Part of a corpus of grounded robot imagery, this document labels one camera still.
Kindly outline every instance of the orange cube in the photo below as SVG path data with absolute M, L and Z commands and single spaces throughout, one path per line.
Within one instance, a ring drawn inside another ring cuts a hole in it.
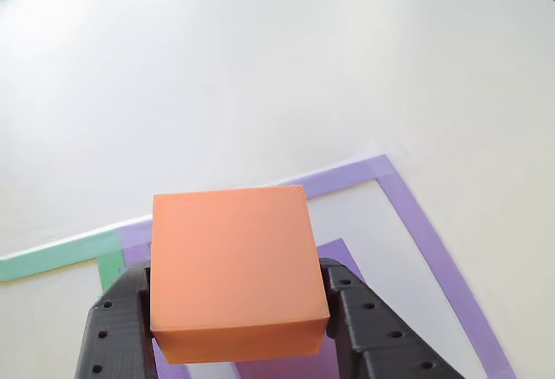
M 169 363 L 320 349 L 330 314 L 302 186 L 154 196 L 151 265 Z

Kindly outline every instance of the white surface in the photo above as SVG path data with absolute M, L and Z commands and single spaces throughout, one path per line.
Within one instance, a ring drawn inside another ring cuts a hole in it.
M 1 288 L 2 377 L 74 377 L 88 310 L 102 294 L 96 261 Z
M 555 376 L 552 0 L 0 0 L 0 253 L 377 141 Z

